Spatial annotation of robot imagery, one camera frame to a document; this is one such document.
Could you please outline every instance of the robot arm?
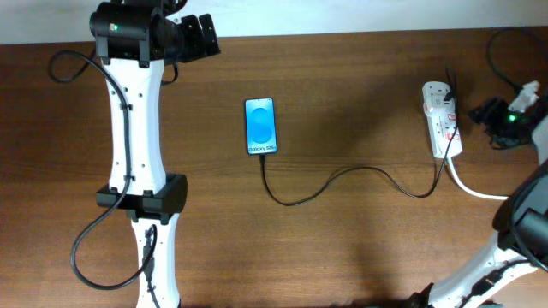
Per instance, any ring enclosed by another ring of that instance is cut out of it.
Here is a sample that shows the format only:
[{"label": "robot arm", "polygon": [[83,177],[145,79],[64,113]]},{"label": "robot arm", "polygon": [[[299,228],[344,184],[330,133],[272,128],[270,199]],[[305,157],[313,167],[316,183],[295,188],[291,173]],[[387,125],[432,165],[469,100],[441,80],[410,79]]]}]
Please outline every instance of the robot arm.
[{"label": "robot arm", "polygon": [[[128,105],[131,181],[127,195],[126,125],[121,99],[110,82],[113,162],[110,180],[97,192],[99,206],[118,209],[132,219],[139,266],[153,249],[151,261],[139,276],[138,308],[176,308],[181,305],[175,277],[175,231],[187,197],[184,175],[166,174],[159,143],[158,99],[164,66],[190,62],[220,52],[209,15],[181,16],[184,3],[173,0],[126,0],[101,3],[90,18],[97,56],[104,70],[122,89]],[[150,230],[156,245],[150,246]]]},{"label": "robot arm", "polygon": [[[493,221],[496,232],[486,246],[447,279],[431,284],[421,294],[413,294],[404,304],[406,308],[475,308],[513,280],[543,266],[527,255],[510,232],[510,226],[515,225],[525,249],[536,254],[533,258],[545,262],[548,258],[548,204],[545,202],[548,199],[548,116],[538,122],[531,136],[539,152],[540,167],[503,203]],[[518,200],[529,187],[533,188],[527,196]]]}]

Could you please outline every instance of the white wall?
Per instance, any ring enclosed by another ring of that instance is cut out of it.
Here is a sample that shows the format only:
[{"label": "white wall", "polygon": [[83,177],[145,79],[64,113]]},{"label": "white wall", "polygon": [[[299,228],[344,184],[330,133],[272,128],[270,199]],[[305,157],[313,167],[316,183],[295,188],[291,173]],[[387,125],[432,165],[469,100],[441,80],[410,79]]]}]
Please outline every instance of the white wall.
[{"label": "white wall", "polygon": [[[92,40],[99,0],[4,0],[0,43]],[[189,0],[219,36],[548,25],[547,0]]]}]

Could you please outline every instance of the phone screen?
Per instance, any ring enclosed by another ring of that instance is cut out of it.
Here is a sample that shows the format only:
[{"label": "phone screen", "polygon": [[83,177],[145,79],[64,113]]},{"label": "phone screen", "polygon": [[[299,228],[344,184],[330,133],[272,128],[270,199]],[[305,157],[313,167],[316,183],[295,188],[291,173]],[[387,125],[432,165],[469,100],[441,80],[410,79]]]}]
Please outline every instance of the phone screen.
[{"label": "phone screen", "polygon": [[248,99],[245,110],[247,154],[276,153],[276,120],[272,98]]}]

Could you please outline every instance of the wood grain surface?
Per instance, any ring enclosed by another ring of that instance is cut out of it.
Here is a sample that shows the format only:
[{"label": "wood grain surface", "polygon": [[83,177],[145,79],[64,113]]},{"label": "wood grain surface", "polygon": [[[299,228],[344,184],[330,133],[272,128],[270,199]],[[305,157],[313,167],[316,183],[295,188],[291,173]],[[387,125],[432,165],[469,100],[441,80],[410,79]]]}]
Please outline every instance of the wood grain surface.
[{"label": "wood grain surface", "polygon": [[[534,29],[544,38],[548,28]],[[514,97],[485,60],[494,30],[352,33],[220,39],[223,54],[180,65],[160,93],[164,167],[188,177],[176,231],[176,278],[185,306],[278,307],[406,299],[444,279],[492,233],[499,202],[472,197],[444,174],[417,200],[384,177],[345,175],[315,201],[284,208],[266,195],[259,159],[246,153],[243,101],[272,97],[279,152],[267,175],[283,200],[315,192],[334,171],[386,169],[414,193],[434,174],[421,87],[458,73],[460,110]],[[548,82],[527,39],[493,51],[517,82]],[[110,176],[110,107],[90,70],[69,85],[48,79],[60,49],[90,43],[0,46],[0,307],[135,307],[137,283],[101,292],[80,283],[69,251],[102,210],[94,193]],[[58,63],[71,74],[76,60]],[[171,77],[166,68],[165,79]],[[462,178],[511,193],[537,165],[532,147],[493,151],[462,117]],[[117,212],[80,247],[82,271],[116,283],[137,268],[133,230]],[[545,307],[548,276],[522,277],[495,295],[507,307]]]}]

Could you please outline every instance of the power socket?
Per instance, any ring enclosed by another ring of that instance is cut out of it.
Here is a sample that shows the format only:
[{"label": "power socket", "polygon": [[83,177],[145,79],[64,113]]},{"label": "power socket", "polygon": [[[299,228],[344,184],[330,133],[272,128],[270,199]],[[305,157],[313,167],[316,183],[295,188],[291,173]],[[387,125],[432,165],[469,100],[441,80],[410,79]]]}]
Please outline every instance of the power socket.
[{"label": "power socket", "polygon": [[[447,84],[438,81],[426,82],[422,87],[423,109],[428,120],[432,154],[435,158],[444,158],[449,141],[455,132],[455,100],[450,98],[450,91]],[[461,134],[457,129],[447,157],[456,156],[461,152]]]}]

